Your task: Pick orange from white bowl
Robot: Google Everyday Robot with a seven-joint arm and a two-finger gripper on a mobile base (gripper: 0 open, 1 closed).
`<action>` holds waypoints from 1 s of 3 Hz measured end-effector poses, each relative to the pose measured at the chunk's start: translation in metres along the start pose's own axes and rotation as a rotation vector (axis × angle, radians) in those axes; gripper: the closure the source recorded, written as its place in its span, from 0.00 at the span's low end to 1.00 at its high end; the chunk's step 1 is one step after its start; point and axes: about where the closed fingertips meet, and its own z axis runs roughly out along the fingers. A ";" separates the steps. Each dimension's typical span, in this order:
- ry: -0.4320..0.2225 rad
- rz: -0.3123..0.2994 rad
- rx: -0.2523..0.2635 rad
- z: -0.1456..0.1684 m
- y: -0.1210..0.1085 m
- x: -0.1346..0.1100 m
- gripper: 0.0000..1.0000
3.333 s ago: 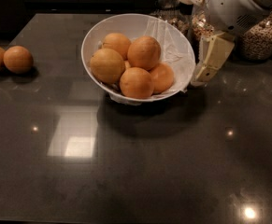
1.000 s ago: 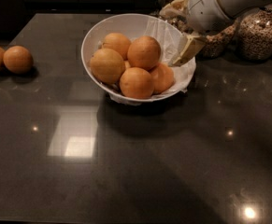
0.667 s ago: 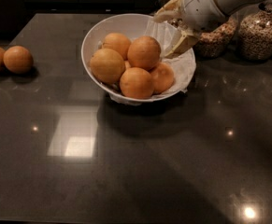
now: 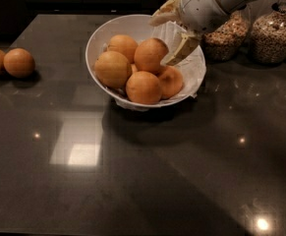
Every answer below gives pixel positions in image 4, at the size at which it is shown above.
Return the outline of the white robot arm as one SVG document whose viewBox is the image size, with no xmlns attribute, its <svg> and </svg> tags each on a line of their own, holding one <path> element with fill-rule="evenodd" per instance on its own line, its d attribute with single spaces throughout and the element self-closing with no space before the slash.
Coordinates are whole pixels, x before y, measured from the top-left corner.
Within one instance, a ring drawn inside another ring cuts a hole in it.
<svg viewBox="0 0 286 236">
<path fill-rule="evenodd" d="M 230 15 L 256 0 L 168 0 L 150 18 L 158 27 L 175 22 L 186 28 L 181 42 L 162 60 L 162 65 L 176 65 L 188 57 L 200 44 L 201 36 L 217 30 Z"/>
</svg>

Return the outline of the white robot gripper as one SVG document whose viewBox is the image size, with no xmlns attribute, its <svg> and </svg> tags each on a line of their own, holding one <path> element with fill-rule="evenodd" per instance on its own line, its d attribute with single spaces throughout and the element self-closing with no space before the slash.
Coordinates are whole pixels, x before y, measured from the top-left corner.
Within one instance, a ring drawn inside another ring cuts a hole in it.
<svg viewBox="0 0 286 236">
<path fill-rule="evenodd" d="M 189 30 L 208 33 L 217 30 L 229 18 L 217 0 L 167 0 L 149 19 L 153 27 L 167 22 L 181 22 Z M 165 64 L 174 66 L 186 59 L 200 45 L 200 35 L 194 32 L 179 32 L 174 38 Z"/>
</svg>

